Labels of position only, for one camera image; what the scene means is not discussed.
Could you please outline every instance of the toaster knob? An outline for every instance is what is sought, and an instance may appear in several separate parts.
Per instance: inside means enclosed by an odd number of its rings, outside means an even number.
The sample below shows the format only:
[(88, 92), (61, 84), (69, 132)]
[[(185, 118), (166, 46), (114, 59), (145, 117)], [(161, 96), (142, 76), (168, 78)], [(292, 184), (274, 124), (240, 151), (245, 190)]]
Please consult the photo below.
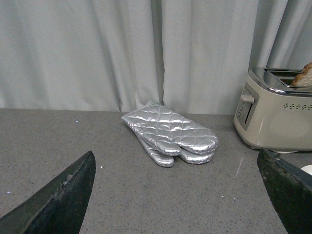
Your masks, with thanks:
[(254, 97), (251, 96), (251, 95), (241, 95), (241, 96), (240, 96), (240, 99), (241, 99), (243, 102), (246, 102), (246, 103), (251, 103), (251, 104), (254, 103)]

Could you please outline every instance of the curtain fold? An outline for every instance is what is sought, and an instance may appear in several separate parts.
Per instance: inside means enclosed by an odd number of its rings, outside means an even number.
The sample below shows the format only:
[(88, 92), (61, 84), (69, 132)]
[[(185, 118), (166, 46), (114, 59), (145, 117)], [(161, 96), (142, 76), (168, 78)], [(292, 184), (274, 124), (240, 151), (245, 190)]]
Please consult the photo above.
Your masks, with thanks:
[(310, 0), (0, 0), (0, 108), (234, 114), (252, 67), (312, 61)]

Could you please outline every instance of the toaster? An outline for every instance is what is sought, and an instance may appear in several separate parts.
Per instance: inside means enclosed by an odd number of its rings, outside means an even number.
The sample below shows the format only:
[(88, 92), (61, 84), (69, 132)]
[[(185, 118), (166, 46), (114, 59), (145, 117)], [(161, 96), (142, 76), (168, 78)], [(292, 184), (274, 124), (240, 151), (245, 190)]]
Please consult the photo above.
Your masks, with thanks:
[(253, 149), (312, 150), (312, 86), (292, 86), (300, 70), (253, 68), (234, 126)]

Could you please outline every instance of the oven mitt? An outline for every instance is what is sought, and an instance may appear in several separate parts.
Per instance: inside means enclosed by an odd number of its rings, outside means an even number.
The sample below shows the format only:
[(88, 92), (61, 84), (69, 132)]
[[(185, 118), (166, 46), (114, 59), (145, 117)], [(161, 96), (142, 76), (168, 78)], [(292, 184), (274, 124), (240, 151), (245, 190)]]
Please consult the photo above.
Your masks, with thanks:
[[(148, 153), (148, 155), (154, 160), (155, 163), (157, 163), (161, 167), (172, 167), (174, 164), (174, 157), (172, 156), (167, 156), (162, 153), (160, 153), (156, 148), (153, 146), (149, 145), (144, 139), (139, 137), (136, 134), (138, 140), (140, 141), (141, 145), (145, 149), (145, 151)], [(206, 162), (209, 162), (214, 153), (211, 153), (209, 155), (197, 155), (188, 152), (187, 150), (182, 149), (181, 153), (179, 154), (180, 158), (186, 161), (187, 163), (190, 164), (203, 164)]]
[(213, 131), (158, 103), (132, 111), (122, 119), (153, 149), (168, 156), (180, 155), (196, 164), (209, 161), (218, 144)]

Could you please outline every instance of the countertop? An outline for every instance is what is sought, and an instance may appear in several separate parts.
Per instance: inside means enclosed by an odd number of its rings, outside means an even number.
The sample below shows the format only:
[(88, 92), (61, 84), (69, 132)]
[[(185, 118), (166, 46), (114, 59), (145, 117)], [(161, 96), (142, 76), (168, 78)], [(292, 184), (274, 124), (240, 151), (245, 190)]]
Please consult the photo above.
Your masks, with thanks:
[(156, 165), (120, 112), (0, 109), (0, 216), (92, 150), (97, 171), (81, 234), (286, 234), (257, 150), (233, 116), (184, 116), (216, 132), (214, 158)]

